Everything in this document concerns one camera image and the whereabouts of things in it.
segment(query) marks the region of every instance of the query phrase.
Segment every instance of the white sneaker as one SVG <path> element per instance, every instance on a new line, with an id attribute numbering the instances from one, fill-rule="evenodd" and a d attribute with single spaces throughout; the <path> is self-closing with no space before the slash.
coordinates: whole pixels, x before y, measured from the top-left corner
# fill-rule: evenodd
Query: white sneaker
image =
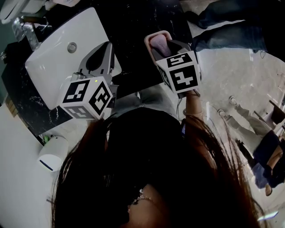
<path id="1" fill-rule="evenodd" d="M 230 103 L 234 106 L 234 107 L 237 107 L 238 106 L 238 103 L 235 99 L 234 96 L 230 96 L 230 98 L 228 99 L 230 101 Z"/>
<path id="2" fill-rule="evenodd" d="M 219 109 L 218 110 L 218 115 L 221 117 L 221 118 L 226 118 L 228 115 L 224 112 L 224 110 L 222 109 Z"/>

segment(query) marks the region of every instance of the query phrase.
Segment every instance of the brown hair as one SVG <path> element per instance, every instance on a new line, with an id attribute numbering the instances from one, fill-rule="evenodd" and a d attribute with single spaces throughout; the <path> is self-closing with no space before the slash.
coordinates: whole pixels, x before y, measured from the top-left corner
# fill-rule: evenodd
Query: brown hair
<path id="1" fill-rule="evenodd" d="M 104 157 L 106 135 L 113 121 L 109 118 L 90 124 L 82 140 L 65 159 L 54 188 L 53 228 L 118 226 L 114 217 L 121 216 L 123 209 L 118 208 L 113 199 L 120 196 L 114 196 L 116 191 L 110 192 L 104 183 L 108 162 Z M 263 212 L 252 198 L 229 134 L 231 153 L 228 155 L 223 143 L 219 143 L 221 139 L 198 118 L 191 117 L 186 123 L 186 133 L 198 140 L 185 140 L 183 146 L 178 147 L 185 152 L 180 175 L 166 190 L 157 189 L 169 207 L 171 225 L 259 227 L 257 219 Z M 209 151 L 215 169 L 197 150 L 201 145 Z"/>

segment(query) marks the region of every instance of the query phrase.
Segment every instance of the white container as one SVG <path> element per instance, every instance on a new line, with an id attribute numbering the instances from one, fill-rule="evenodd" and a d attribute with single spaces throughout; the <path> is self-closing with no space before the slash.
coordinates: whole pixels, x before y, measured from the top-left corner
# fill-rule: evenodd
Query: white container
<path id="1" fill-rule="evenodd" d="M 54 136 L 41 149 L 38 162 L 50 172 L 60 170 L 68 153 L 68 142 L 64 137 Z"/>
<path id="2" fill-rule="evenodd" d="M 69 7 L 75 6 L 80 0 L 53 0 L 54 3 L 66 5 Z"/>

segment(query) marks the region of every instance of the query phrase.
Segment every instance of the black marble countertop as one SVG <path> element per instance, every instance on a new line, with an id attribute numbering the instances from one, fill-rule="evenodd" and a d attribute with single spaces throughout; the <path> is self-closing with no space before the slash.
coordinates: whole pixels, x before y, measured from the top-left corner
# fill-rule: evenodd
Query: black marble countertop
<path id="1" fill-rule="evenodd" d="M 82 0 L 72 8 L 57 5 L 45 16 L 56 29 L 88 7 L 96 9 L 122 68 L 122 73 L 113 77 L 114 84 L 120 85 L 118 98 L 163 82 L 145 47 L 145 36 L 167 30 L 173 39 L 192 42 L 179 0 Z M 41 39 L 49 34 L 40 34 Z M 31 132 L 37 136 L 70 120 L 60 107 L 49 110 L 34 87 L 24 67 L 32 53 L 26 38 L 7 50 L 9 59 L 2 78 Z"/>

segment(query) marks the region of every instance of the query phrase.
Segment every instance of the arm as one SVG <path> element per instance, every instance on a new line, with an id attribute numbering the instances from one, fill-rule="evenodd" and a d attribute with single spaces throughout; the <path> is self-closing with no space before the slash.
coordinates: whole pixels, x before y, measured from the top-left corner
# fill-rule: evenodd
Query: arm
<path id="1" fill-rule="evenodd" d="M 280 146 L 277 146 L 270 159 L 267 162 L 267 165 L 273 170 L 279 159 L 283 156 L 283 150 Z"/>
<path id="2" fill-rule="evenodd" d="M 196 122 L 193 121 L 191 115 L 203 121 L 201 101 L 199 96 L 197 96 L 197 94 L 193 90 L 187 92 L 185 114 L 186 122 L 189 123 L 190 126 L 192 125 L 199 127 Z M 195 133 L 192 132 L 191 129 L 189 129 L 189 126 L 187 124 L 185 127 L 185 138 L 197 151 L 201 153 L 201 155 L 209 162 L 210 166 L 214 168 L 215 165 L 209 151 L 202 144 L 201 140 L 196 137 Z"/>

